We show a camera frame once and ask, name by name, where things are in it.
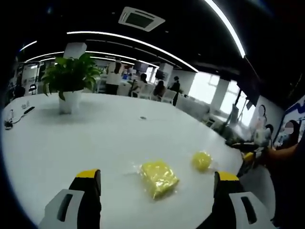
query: person's arm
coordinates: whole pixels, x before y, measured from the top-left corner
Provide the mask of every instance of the person's arm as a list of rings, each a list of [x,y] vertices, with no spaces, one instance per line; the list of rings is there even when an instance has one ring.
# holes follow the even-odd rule
[[[297,144],[287,149],[268,149],[268,156],[272,159],[286,159],[294,154],[296,147]]]

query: green leaves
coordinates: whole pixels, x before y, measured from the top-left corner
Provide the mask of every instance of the green leaves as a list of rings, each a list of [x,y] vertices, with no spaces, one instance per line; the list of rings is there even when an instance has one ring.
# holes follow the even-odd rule
[[[101,70],[90,55],[84,53],[79,59],[57,57],[55,66],[50,66],[42,78],[43,93],[59,92],[59,97],[65,100],[63,92],[78,91],[84,87],[92,90],[96,84],[95,76],[101,74]]]

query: white flower pot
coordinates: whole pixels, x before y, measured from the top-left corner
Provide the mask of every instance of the white flower pot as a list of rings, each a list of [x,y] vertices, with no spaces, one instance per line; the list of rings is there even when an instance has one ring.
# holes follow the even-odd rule
[[[65,101],[59,97],[60,114],[73,114],[78,112],[81,92],[82,90],[75,92],[64,92],[63,96],[65,97]]]

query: white chair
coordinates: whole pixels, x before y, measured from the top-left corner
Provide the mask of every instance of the white chair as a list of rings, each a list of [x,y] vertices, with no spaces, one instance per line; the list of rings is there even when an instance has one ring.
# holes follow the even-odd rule
[[[154,85],[145,84],[144,87],[139,91],[133,91],[132,94],[136,94],[140,99],[151,99],[151,95],[154,90]]]
[[[176,94],[177,94],[177,92],[166,89],[164,95],[161,98],[161,102],[171,104],[173,101],[173,98],[175,97]]]

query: potted plant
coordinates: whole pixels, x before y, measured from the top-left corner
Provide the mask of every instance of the potted plant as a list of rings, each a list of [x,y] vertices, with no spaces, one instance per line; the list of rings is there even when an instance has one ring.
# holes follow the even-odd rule
[[[101,71],[90,55],[84,53],[79,59],[55,59],[57,65],[46,69],[42,78],[43,93],[58,92],[61,114],[71,114],[78,110],[81,92],[84,88],[92,90],[96,85],[94,76]]]

